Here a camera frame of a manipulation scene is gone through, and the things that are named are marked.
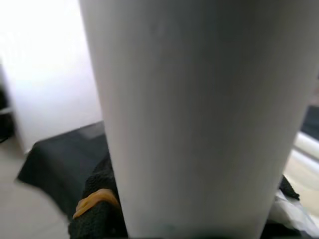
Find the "white cylindrical object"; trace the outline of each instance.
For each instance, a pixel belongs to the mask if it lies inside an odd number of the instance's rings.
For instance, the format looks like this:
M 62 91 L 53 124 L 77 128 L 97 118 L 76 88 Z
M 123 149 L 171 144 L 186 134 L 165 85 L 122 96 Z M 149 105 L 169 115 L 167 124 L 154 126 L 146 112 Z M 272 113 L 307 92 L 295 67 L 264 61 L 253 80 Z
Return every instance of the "white cylindrical object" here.
M 318 6 L 81 0 L 129 236 L 260 235 L 318 75 Z

